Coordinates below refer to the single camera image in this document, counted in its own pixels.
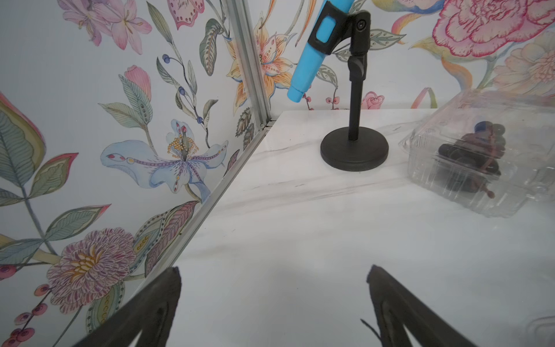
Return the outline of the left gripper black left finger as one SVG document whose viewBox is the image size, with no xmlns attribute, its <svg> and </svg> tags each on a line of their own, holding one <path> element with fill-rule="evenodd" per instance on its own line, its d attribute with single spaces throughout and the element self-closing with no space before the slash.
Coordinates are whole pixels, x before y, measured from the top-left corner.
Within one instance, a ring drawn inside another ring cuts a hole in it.
<svg viewBox="0 0 555 347">
<path fill-rule="evenodd" d="M 177 267 L 169 267 L 114 316 L 76 345 L 81 347 L 165 346 L 182 290 Z"/>
</svg>

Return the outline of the left aluminium frame post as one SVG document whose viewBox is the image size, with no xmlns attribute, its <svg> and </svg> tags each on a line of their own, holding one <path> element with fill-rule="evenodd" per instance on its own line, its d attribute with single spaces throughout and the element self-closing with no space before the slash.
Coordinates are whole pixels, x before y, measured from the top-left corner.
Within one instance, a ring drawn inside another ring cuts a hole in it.
<svg viewBox="0 0 555 347">
<path fill-rule="evenodd" d="M 271 122 L 270 103 L 264 89 L 264 74 L 258 60 L 258 49 L 254 36 L 248 1 L 223 1 L 229 23 L 234 32 L 236 54 L 239 58 L 243 81 L 257 117 L 255 124 L 264 130 Z"/>
</svg>

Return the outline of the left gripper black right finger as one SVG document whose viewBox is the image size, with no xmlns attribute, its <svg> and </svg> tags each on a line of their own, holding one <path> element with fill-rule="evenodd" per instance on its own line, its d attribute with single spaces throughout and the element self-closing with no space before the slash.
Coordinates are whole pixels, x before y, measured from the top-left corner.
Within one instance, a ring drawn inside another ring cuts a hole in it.
<svg viewBox="0 0 555 347">
<path fill-rule="evenodd" d="M 373 265 L 367 276 L 369 294 L 383 346 L 474 346 L 383 267 Z"/>
</svg>

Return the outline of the black grape bunch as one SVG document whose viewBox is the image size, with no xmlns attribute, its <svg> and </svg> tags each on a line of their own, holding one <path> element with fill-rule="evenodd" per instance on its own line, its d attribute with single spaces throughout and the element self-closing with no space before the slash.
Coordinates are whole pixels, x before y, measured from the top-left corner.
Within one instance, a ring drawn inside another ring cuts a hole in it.
<svg viewBox="0 0 555 347">
<path fill-rule="evenodd" d="M 505 154 L 505 126 L 490 121 L 480 121 L 472 133 L 467 133 L 455 143 L 439 146 L 437 154 L 446 162 L 440 172 L 445 177 L 446 189 L 451 192 L 484 193 L 494 199 L 489 189 L 492 179 L 501 176 L 498 160 Z"/>
</svg>

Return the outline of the black microphone stand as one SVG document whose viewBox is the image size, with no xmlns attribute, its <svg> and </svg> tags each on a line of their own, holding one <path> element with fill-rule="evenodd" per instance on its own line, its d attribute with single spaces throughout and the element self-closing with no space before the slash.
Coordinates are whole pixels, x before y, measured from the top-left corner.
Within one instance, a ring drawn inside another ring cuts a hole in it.
<svg viewBox="0 0 555 347">
<path fill-rule="evenodd" d="M 347 61 L 351 82 L 349 124 L 327 134 L 320 146 L 324 162 L 342 171 L 375 169 L 386 161 L 389 154 L 385 137 L 360 125 L 370 30 L 371 14 L 366 10 L 347 14 L 331 1 L 326 1 L 308 40 L 308 44 L 324 56 L 331 55 L 342 41 L 351 41 Z"/>
</svg>

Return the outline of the clear clamshell container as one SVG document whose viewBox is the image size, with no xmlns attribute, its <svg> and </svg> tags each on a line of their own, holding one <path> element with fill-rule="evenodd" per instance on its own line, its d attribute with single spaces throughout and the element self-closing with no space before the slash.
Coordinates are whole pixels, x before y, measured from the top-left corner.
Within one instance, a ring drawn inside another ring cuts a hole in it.
<svg viewBox="0 0 555 347">
<path fill-rule="evenodd" d="M 554 201 L 554 98 L 465 91 L 401 142 L 415 184 L 486 217 Z"/>
</svg>

